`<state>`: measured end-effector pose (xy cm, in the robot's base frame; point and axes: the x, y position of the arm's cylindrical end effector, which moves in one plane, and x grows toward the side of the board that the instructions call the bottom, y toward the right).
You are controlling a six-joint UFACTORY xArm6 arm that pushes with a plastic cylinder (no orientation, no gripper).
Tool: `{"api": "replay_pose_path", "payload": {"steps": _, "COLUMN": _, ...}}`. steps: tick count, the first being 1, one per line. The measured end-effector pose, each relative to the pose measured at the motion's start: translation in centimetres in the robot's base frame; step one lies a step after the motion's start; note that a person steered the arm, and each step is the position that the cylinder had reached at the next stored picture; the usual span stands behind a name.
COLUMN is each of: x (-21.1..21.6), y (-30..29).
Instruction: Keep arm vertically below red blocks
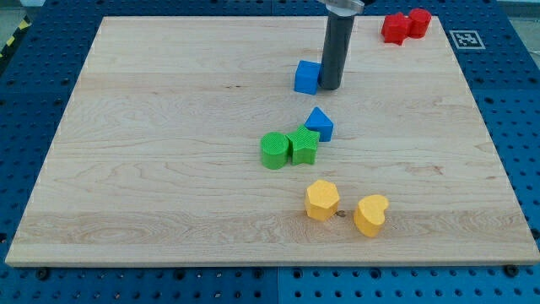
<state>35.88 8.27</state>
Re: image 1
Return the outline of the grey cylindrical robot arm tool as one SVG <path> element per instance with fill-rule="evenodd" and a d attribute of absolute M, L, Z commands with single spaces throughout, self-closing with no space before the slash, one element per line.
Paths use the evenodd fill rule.
<path fill-rule="evenodd" d="M 336 90 L 341 85 L 353 25 L 353 15 L 328 13 L 318 76 L 318 84 L 324 90 Z"/>

